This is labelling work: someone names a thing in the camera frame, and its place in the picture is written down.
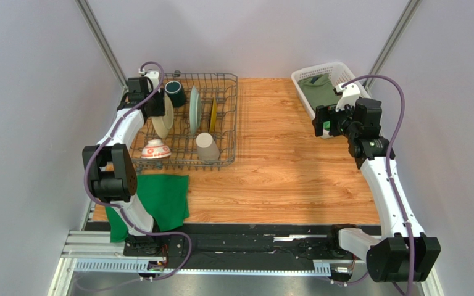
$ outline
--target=wooden tabletop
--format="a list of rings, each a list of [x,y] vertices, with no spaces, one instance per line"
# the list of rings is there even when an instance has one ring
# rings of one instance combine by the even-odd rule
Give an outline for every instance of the wooden tabletop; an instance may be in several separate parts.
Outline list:
[[[189,175],[192,223],[379,224],[347,139],[314,136],[290,79],[239,80],[235,162]],[[107,220],[97,206],[93,220]]]

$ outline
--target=beige cup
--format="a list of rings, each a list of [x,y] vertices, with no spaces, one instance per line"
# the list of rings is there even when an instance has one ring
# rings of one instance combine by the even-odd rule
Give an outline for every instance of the beige cup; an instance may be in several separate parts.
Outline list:
[[[197,154],[200,160],[218,160],[220,151],[217,147],[217,143],[214,141],[214,137],[212,137],[211,134],[201,133],[197,136],[195,142],[197,143]]]

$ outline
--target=green fabric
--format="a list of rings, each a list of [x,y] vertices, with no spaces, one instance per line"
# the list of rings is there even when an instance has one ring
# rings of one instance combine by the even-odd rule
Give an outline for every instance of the green fabric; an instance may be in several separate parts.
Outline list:
[[[188,176],[139,175],[136,193],[146,211],[155,218],[160,231],[169,231],[182,226],[189,217]],[[111,242],[122,242],[128,236],[124,221],[113,208],[106,207],[111,225]]]
[[[317,80],[312,83],[312,79],[318,77]],[[301,91],[303,92],[306,100],[315,111],[317,106],[329,106],[337,104],[341,97],[336,96],[334,93],[334,86],[330,81],[328,75],[315,75],[299,80],[297,82]],[[323,128],[326,130],[330,129],[330,122],[325,122]]]

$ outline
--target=white plastic basket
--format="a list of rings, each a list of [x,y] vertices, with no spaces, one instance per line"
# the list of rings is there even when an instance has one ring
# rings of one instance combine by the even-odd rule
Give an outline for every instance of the white plastic basket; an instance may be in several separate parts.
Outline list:
[[[328,77],[330,81],[332,82],[333,86],[336,86],[340,83],[345,83],[355,78],[354,74],[352,74],[350,69],[348,69],[348,67],[344,63],[341,63],[341,62],[321,64],[321,65],[317,65],[313,67],[304,68],[292,73],[292,81],[296,86],[297,96],[301,100],[306,110],[306,113],[308,113],[308,116],[310,117],[310,119],[315,118],[315,111],[312,110],[312,107],[308,103],[306,97],[302,93],[301,88],[299,87],[299,84],[297,82],[303,78],[307,78],[307,77],[315,76],[319,74],[328,74]],[[355,82],[355,84],[357,84],[359,89],[361,90],[362,97],[370,98],[365,88],[359,82]],[[321,138],[323,139],[330,138],[330,136],[328,135],[328,131],[326,129],[323,129],[323,136],[321,136]]]

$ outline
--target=dark green mug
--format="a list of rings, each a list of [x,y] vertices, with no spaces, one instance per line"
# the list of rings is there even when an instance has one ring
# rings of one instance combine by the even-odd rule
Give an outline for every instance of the dark green mug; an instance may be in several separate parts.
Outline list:
[[[173,80],[166,83],[164,90],[168,97],[170,97],[173,107],[181,107],[186,104],[186,93],[184,92],[184,88],[179,81]]]

